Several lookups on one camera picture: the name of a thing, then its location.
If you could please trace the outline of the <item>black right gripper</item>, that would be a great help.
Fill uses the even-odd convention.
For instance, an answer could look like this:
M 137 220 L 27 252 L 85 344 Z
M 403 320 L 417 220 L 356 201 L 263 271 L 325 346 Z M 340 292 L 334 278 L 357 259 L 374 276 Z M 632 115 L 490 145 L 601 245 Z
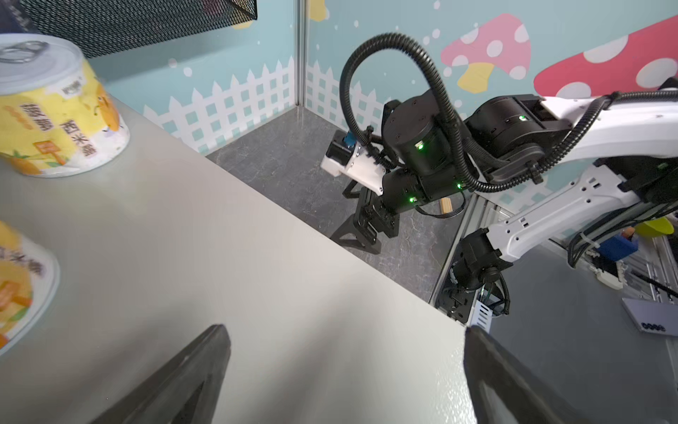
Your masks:
M 400 216 L 390 212 L 380 196 L 358 181 L 351 182 L 342 191 L 348 200 L 358 200 L 356 213 L 348 217 L 330 239 L 341 247 L 354 248 L 367 254 L 380 254 L 383 233 L 388 238 L 399 235 Z

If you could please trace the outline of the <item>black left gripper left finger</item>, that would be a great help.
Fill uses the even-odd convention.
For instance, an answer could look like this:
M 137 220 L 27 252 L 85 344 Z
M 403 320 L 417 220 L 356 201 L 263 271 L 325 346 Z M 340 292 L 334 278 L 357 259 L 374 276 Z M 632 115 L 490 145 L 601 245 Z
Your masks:
M 222 324 L 208 327 L 95 423 L 210 423 L 231 358 Z

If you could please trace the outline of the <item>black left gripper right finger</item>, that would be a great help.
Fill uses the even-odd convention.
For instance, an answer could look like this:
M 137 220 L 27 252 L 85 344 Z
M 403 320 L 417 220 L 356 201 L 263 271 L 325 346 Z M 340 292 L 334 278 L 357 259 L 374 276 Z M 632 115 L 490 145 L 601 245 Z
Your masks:
M 590 423 L 479 326 L 468 327 L 464 374 L 479 423 Z

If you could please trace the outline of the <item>yellow can silver lid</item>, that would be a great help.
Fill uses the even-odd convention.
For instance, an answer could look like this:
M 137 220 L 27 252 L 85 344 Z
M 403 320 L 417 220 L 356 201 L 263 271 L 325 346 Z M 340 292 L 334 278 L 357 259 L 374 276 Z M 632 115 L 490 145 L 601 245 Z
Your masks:
M 60 266 L 54 254 L 1 224 L 1 353 L 33 328 L 55 297 Z

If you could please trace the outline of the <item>white lid small can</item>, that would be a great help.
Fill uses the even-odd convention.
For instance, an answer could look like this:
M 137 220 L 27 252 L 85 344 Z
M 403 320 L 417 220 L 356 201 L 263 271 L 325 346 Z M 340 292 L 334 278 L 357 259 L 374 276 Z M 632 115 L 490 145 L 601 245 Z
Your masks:
M 1 36 L 1 159 L 20 174 L 92 171 L 128 146 L 128 125 L 81 49 L 38 34 Z

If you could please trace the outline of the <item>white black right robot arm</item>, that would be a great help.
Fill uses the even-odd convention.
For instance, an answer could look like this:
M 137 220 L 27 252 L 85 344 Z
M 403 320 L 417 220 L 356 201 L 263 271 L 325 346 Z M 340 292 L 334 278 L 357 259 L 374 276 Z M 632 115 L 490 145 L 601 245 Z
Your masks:
M 351 80 L 367 58 L 387 49 L 406 54 L 428 90 L 388 102 L 376 132 L 354 116 Z M 422 212 L 453 194 L 539 185 L 558 164 L 589 161 L 562 189 L 461 238 L 434 295 L 434 306 L 459 323 L 506 316 L 511 299 L 503 271 L 555 235 L 575 230 L 567 247 L 575 267 L 618 231 L 677 208 L 676 78 L 653 91 L 582 100 L 499 96 L 461 118 L 425 49 L 407 35 L 386 33 L 351 54 L 338 96 L 348 128 L 335 133 L 321 166 L 350 179 L 344 196 L 357 206 L 332 240 L 369 254 L 381 252 L 381 235 L 398 235 L 406 211 Z

